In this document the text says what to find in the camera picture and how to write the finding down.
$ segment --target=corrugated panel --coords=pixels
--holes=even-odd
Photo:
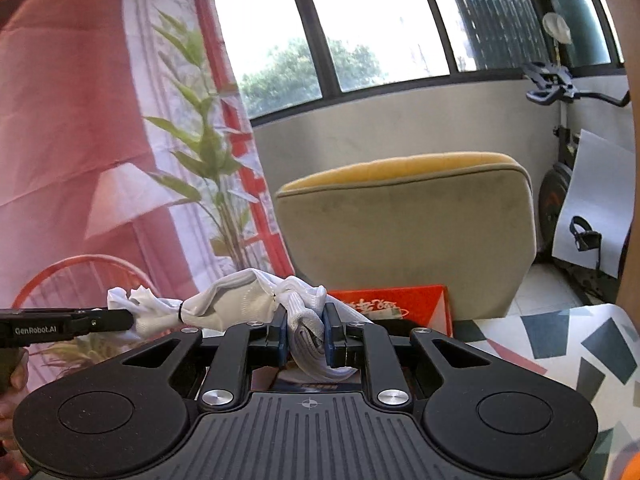
[[[531,0],[456,0],[478,70],[548,61]]]

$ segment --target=crosshair symbol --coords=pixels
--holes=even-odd
[[[321,403],[309,397],[308,399],[305,399],[302,402],[300,402],[300,404],[302,404],[306,409],[311,410],[312,408],[316,407],[318,404],[321,404]]]

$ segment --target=window frame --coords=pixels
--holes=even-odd
[[[254,127],[268,124],[273,121],[282,120],[304,112],[317,110],[318,108],[324,108],[350,101],[391,94],[395,92],[453,84],[521,80],[524,78],[524,73],[520,68],[500,68],[477,70],[473,72],[460,72],[458,70],[458,65],[456,63],[455,55],[453,53],[453,47],[451,46],[444,19],[440,12],[440,7],[438,6],[436,0],[427,0],[436,24],[436,28],[438,29],[438,33],[440,35],[440,41],[442,42],[444,54],[447,59],[447,65],[449,67],[449,75],[386,83],[369,88],[361,88],[345,92],[340,88],[340,83],[338,81],[338,75],[335,70],[334,61],[329,49],[329,44],[324,34],[324,30],[322,29],[322,25],[320,23],[320,18],[318,16],[318,11],[316,9],[314,1],[294,1],[296,3],[298,13],[300,14],[300,19],[302,20],[306,42],[309,46],[311,58],[316,69],[316,75],[318,77],[318,83],[320,86],[322,97],[313,101],[308,101],[299,105],[283,108],[282,110],[276,110],[269,114],[253,118],[251,119],[251,124]],[[620,62],[620,57],[618,55],[618,50],[616,48],[609,20],[607,19],[606,13],[604,11],[604,6],[602,5],[602,2],[600,0],[592,1],[596,9],[600,27],[602,28],[607,43],[607,51],[609,52],[609,56],[612,62],[600,65],[572,67],[568,63],[569,60],[566,49],[561,46],[562,63],[570,68],[572,75],[576,78],[598,75],[625,75],[626,70],[624,68],[624,64]],[[554,11],[552,2],[551,0],[531,0],[531,3],[533,4],[538,19],[540,20],[540,27],[542,28],[542,17],[544,16],[544,14]],[[546,41],[549,59],[553,59],[554,48],[551,38],[548,38],[548,35],[544,33],[543,36]]]

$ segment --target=tree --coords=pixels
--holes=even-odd
[[[349,51],[341,41],[329,40],[329,49],[343,90],[372,86],[382,80],[380,64],[369,47],[357,45]],[[284,49],[272,48],[268,59],[263,70],[245,74],[240,81],[249,117],[321,97],[316,69],[305,40],[296,38]]]

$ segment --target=tile floor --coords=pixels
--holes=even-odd
[[[582,303],[560,271],[551,264],[535,264],[518,289],[507,316],[543,314],[574,306]]]

